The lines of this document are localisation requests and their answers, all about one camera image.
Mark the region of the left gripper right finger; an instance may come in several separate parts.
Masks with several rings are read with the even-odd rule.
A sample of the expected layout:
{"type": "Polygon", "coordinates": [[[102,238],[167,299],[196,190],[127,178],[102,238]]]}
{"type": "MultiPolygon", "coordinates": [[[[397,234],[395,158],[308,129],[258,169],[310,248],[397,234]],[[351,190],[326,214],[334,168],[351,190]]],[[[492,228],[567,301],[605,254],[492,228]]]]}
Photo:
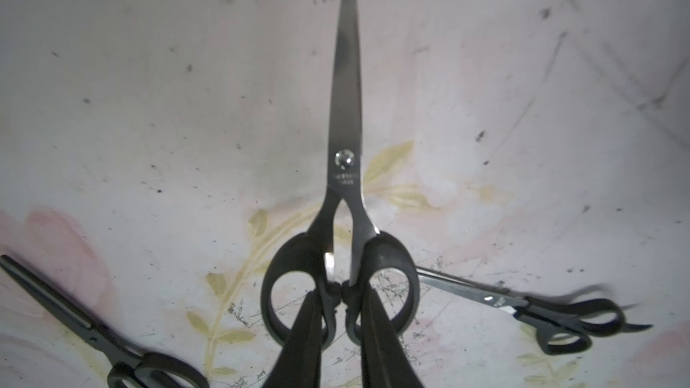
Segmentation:
{"type": "Polygon", "coordinates": [[[377,292],[364,294],[361,312],[362,382],[368,388],[422,388],[377,292]]]}

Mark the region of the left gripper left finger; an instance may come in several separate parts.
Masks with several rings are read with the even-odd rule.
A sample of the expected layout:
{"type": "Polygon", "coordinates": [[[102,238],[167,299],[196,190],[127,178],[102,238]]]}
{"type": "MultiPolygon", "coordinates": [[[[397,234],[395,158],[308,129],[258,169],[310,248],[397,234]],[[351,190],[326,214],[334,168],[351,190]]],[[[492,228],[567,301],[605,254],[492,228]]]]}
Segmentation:
{"type": "Polygon", "coordinates": [[[316,388],[320,386],[322,305],[310,292],[301,305],[292,332],[263,388],[316,388]]]}

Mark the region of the large blue-black handled scissors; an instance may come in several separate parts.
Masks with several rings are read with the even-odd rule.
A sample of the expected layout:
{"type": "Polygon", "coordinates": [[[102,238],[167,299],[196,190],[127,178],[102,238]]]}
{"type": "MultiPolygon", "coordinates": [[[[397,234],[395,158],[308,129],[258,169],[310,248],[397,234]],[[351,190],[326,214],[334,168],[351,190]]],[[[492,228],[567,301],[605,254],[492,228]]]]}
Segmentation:
{"type": "Polygon", "coordinates": [[[362,172],[362,79],[359,42],[358,0],[340,0],[333,65],[327,152],[327,179],[321,208],[307,231],[295,235],[276,252],[264,274],[261,312],[271,337],[285,345],[293,330],[278,317],[273,303],[275,283],[291,272],[303,272],[316,284],[321,300],[322,345],[328,348],[335,337],[335,312],[346,306],[346,331],[350,339],[361,342],[360,325],[364,294],[370,279],[383,269],[402,272],[408,282],[408,296],[391,324],[402,334],[415,318],[420,302],[420,281],[405,246],[380,230],[370,219],[363,197],[362,172]],[[334,219],[345,203],[352,220],[350,278],[341,284],[334,280],[334,219]]]}

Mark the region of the small black scissors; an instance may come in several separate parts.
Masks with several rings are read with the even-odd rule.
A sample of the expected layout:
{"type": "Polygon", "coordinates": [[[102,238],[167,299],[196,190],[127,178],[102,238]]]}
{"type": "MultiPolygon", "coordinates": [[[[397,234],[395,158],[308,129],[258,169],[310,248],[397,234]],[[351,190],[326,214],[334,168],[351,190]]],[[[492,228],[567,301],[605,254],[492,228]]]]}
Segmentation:
{"type": "Polygon", "coordinates": [[[89,314],[84,307],[20,262],[3,254],[1,268],[28,295],[86,344],[111,363],[109,387],[208,387],[208,379],[176,357],[157,352],[139,353],[127,341],[89,314]]]}

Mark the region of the slim black scissors with hook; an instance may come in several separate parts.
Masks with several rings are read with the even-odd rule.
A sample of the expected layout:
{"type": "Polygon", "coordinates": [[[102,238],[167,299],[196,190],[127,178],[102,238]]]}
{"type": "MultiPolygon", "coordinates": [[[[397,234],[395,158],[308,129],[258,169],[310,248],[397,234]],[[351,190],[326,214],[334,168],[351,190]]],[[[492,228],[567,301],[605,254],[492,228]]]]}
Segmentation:
{"type": "Polygon", "coordinates": [[[535,330],[535,341],[548,356],[574,355],[589,350],[594,338],[650,330],[650,324],[632,324],[615,302],[596,298],[557,304],[533,296],[516,296],[446,273],[418,267],[420,282],[455,296],[510,314],[535,330]]]}

